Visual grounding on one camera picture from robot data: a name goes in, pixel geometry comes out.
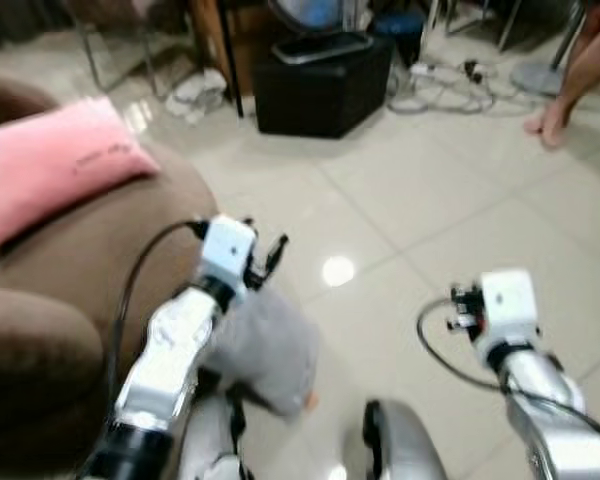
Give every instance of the metal chair leg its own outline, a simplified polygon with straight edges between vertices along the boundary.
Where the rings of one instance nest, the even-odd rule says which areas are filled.
[[[482,21],[487,21],[487,12],[489,11],[490,0],[484,0],[482,2]]]
[[[576,10],[574,11],[573,16],[571,17],[571,20],[569,21],[567,33],[564,36],[564,39],[562,40],[562,42],[560,43],[560,46],[558,47],[558,51],[556,52],[556,55],[555,55],[555,57],[553,57],[553,61],[551,62],[552,70],[558,69],[558,67],[560,66],[560,63],[562,63],[562,59],[564,58],[564,55],[567,53],[567,50],[569,49],[569,47],[571,46],[571,43],[573,42],[573,39],[575,38],[575,36],[578,34],[578,31],[582,27],[582,21],[584,20],[585,9],[580,2],[577,2],[576,6],[574,8]]]
[[[244,118],[244,108],[242,106],[242,94],[240,92],[240,83],[238,81],[238,71],[236,67],[236,59],[233,54],[233,46],[231,45],[231,33],[229,31],[229,21],[227,20],[227,8],[224,0],[216,0],[218,13],[220,16],[220,27],[222,29],[222,40],[224,42],[224,51],[229,62],[229,73],[231,75],[231,89],[236,102],[236,110],[238,117]]]
[[[158,84],[156,81],[156,71],[153,66],[153,59],[151,58],[151,48],[149,44],[149,30],[146,27],[140,27],[140,40],[142,42],[142,49],[144,51],[144,64],[147,67],[147,77],[149,79],[149,85],[151,85],[151,92],[157,97],[158,96]]]
[[[440,0],[433,0],[429,8],[429,16],[427,17],[427,28],[424,32],[422,45],[426,46],[429,40],[429,35],[436,27],[438,17],[440,16]]]
[[[502,34],[500,35],[500,41],[498,42],[498,48],[500,51],[504,51],[504,47],[507,44],[507,40],[509,40],[509,34],[511,33],[511,29],[513,28],[513,24],[518,16],[518,10],[520,10],[520,5],[522,5],[522,0],[516,0],[516,3],[513,4],[513,8],[511,9],[511,13],[509,14],[509,18],[507,19],[507,23],[504,26],[504,30],[502,30]]]
[[[453,17],[456,14],[456,7],[458,5],[458,0],[449,0],[447,5],[447,19],[444,26],[444,33],[446,35],[451,34],[451,22],[453,21]]]
[[[77,19],[74,19],[74,23],[76,25],[76,31],[82,40],[82,45],[84,46],[84,51],[87,54],[87,59],[89,61],[89,68],[91,70],[91,76],[93,77],[93,81],[95,82],[98,89],[104,91],[105,88],[100,81],[100,74],[98,73],[98,67],[96,66],[96,61],[93,58],[93,50],[91,49],[91,43],[89,42],[89,32],[85,28],[84,24]]]
[[[187,24],[187,35],[189,40],[191,41],[191,45],[195,49],[198,62],[197,67],[200,70],[204,70],[204,67],[207,66],[207,56],[204,50],[204,37],[200,34],[197,28],[195,28],[196,20],[193,14],[193,9],[185,8],[185,22]]]

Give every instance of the floor tile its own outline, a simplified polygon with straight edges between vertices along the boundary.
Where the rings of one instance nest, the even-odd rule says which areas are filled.
[[[252,120],[238,123],[228,107],[212,113],[200,128],[188,130],[180,129],[173,143],[200,170],[214,193],[222,196],[266,189],[353,148],[347,142],[261,135]]]
[[[420,127],[424,120],[429,118],[425,119],[422,115],[398,116],[386,108],[381,108],[340,140],[349,145],[347,150],[342,150],[337,156],[325,156],[325,160],[341,158],[350,152],[355,154],[365,145],[376,146],[378,143],[391,141],[406,130]]]
[[[337,287],[395,254],[316,169],[227,202],[230,213],[253,216],[262,225],[265,245],[282,232],[289,235],[279,276],[301,300]]]
[[[497,188],[458,162],[437,139],[405,129],[322,168],[398,248],[495,202]]]
[[[573,113],[567,135],[587,139],[590,144],[600,147],[600,92],[592,93],[582,100],[582,104]]]
[[[527,449],[518,438],[497,449],[467,480],[534,480],[527,464]]]
[[[529,270],[547,346],[576,377],[600,361],[600,259],[525,204],[507,201],[408,255],[441,290],[481,272]]]
[[[306,420],[315,424],[308,436],[316,450],[327,452],[322,455],[341,453],[334,443],[339,447],[345,440],[360,451],[358,432],[370,396],[412,405],[452,475],[475,468],[493,444],[504,441],[508,429],[501,400],[454,380],[418,344],[415,317],[431,298],[431,290],[409,264],[397,259],[306,307],[323,334],[317,391],[326,398],[316,417]],[[472,352],[465,343],[452,340],[443,321],[438,327],[431,333],[436,344],[446,345],[453,359],[471,365]]]
[[[301,435],[302,419],[287,423],[250,405],[245,406],[245,414],[247,429],[241,446],[244,462],[255,478],[321,480]]]
[[[522,128],[525,119],[533,115],[537,115],[534,109],[527,115],[509,118],[472,116],[450,123],[440,140],[468,164],[509,189],[573,165],[599,148],[584,132],[574,131],[568,137],[566,148],[546,152],[539,139],[529,136]]]
[[[523,198],[600,253],[600,153],[535,185]]]

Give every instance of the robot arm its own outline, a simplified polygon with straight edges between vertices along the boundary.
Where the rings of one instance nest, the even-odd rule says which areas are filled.
[[[452,301],[458,317],[449,328],[467,331],[479,361],[498,376],[507,393],[509,421],[528,447],[535,477],[600,480],[600,433],[566,409],[542,401],[585,410],[575,382],[536,348],[540,330],[529,274],[485,274],[470,290],[454,288]]]
[[[113,421],[86,469],[88,477],[159,478],[173,429],[196,386],[200,352],[231,302],[259,289],[273,273],[287,243],[282,237],[258,269],[256,233],[248,223],[220,215],[197,222],[195,231],[204,240],[198,270],[152,315],[145,349],[122,387]]]

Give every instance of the bare foot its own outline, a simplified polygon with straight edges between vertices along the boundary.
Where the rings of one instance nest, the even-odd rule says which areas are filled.
[[[309,397],[307,398],[307,401],[304,403],[304,409],[307,412],[311,412],[313,409],[315,409],[318,406],[319,402],[320,402],[320,399],[318,398],[318,395],[316,394],[316,392],[311,392],[309,394]]]
[[[550,150],[560,148],[564,144],[564,130],[568,117],[565,107],[560,102],[553,102],[547,108],[542,126],[542,143]]]
[[[544,113],[536,118],[530,118],[524,122],[524,131],[529,135],[540,135],[544,125]]]

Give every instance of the sofa cushion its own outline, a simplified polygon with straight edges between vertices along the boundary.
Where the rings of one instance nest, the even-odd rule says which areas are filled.
[[[0,76],[0,124],[53,110],[59,106],[40,90]]]
[[[103,372],[102,342],[82,312],[0,289],[0,432],[75,403]]]
[[[80,200],[158,170],[106,98],[0,127],[0,245]]]
[[[58,299],[84,312],[104,342],[138,254],[170,223],[211,217],[217,207],[197,170],[157,145],[157,177],[126,183],[39,224],[0,248],[0,287]],[[141,347],[147,315],[189,278],[200,242],[188,231],[167,237],[148,258],[131,299],[121,372]]]

